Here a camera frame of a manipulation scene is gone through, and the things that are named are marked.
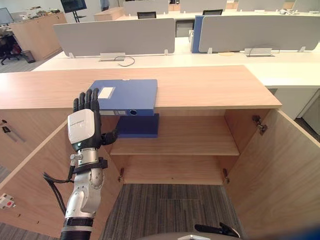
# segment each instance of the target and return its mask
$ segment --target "robotic arm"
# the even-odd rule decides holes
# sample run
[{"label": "robotic arm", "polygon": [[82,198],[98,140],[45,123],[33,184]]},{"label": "robotic arm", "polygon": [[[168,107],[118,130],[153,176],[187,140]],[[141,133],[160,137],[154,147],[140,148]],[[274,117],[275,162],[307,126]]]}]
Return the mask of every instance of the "robotic arm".
[{"label": "robotic arm", "polygon": [[[90,239],[94,218],[101,201],[103,169],[108,167],[107,160],[98,157],[98,149],[101,145],[112,144],[117,139],[116,130],[101,134],[98,92],[97,88],[93,91],[89,89],[73,101],[73,113],[68,116],[68,137],[77,153],[70,156],[68,179],[57,180],[46,173],[43,174],[58,202],[60,201],[62,212],[65,213],[61,240]],[[71,180],[73,174],[75,174],[74,181]],[[54,183],[67,182],[74,182],[74,188],[65,207]]]}]

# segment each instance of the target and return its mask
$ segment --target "white desk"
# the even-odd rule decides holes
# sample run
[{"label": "white desk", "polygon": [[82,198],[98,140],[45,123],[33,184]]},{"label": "white desk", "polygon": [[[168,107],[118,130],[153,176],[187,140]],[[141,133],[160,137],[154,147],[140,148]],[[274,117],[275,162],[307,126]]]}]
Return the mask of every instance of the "white desk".
[{"label": "white desk", "polygon": [[[169,11],[168,14],[157,14],[157,19],[175,19],[177,20],[193,20],[196,16],[202,15],[202,12],[187,12],[183,13],[180,11]],[[237,11],[236,9],[226,9],[222,16],[257,16],[257,15],[269,15],[269,16],[290,16],[290,15],[281,15],[279,12],[276,11],[265,11],[265,12],[255,12],[255,11]],[[299,12],[295,16],[320,16],[319,13],[308,13],[308,12]],[[116,19],[116,21],[123,21],[123,20],[137,20],[137,16],[129,16],[123,15]]]},{"label": "white desk", "polygon": [[[137,55],[135,64],[127,68],[178,68],[245,65],[269,89],[278,89],[275,96],[283,103],[283,111],[295,118],[320,88],[320,44],[309,52],[274,53],[274,57],[246,57],[190,52],[187,37],[175,38],[175,53],[170,55]],[[121,69],[116,61],[99,61],[98,56],[69,58],[64,52],[43,63],[34,71]],[[126,59],[122,64],[131,63]]]}]

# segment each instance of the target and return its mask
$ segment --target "trash bin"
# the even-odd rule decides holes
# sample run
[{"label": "trash bin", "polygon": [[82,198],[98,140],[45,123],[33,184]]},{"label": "trash bin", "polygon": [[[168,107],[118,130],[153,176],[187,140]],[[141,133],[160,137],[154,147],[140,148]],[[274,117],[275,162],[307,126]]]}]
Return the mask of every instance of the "trash bin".
[{"label": "trash bin", "polygon": [[34,63],[36,60],[34,59],[34,56],[32,55],[31,51],[22,51],[21,52],[24,59],[27,61],[28,64]]}]

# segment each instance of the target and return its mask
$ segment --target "open cabinet door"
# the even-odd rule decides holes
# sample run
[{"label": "open cabinet door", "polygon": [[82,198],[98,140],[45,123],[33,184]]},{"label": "open cabinet door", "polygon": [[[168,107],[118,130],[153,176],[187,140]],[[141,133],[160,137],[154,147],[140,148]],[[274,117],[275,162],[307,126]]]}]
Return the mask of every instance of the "open cabinet door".
[{"label": "open cabinet door", "polygon": [[[16,204],[15,208],[0,209],[1,222],[59,238],[64,215],[54,193],[43,179],[43,172],[56,179],[66,179],[72,153],[74,150],[68,139],[65,121],[0,184],[0,195],[14,197]],[[104,230],[109,213],[122,188],[122,182],[118,181],[120,174],[105,148],[100,148],[99,156],[108,160],[108,168],[104,170],[101,204],[94,219],[92,240],[97,240]],[[67,205],[73,184],[64,183],[56,186]]]},{"label": "open cabinet door", "polygon": [[224,182],[248,237],[320,224],[320,144],[280,110],[263,121]]}]

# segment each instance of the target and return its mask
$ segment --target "door handle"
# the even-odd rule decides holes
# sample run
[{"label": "door handle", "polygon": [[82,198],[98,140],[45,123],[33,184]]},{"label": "door handle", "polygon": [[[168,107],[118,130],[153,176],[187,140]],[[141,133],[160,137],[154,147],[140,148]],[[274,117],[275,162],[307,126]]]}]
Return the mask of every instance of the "door handle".
[{"label": "door handle", "polygon": [[211,238],[191,234],[191,235],[179,237],[177,240],[211,240]]},{"label": "door handle", "polygon": [[18,133],[15,131],[6,120],[2,120],[0,123],[0,126],[2,127],[3,132],[11,138],[15,143],[22,142],[24,143],[26,140],[24,140]]}]

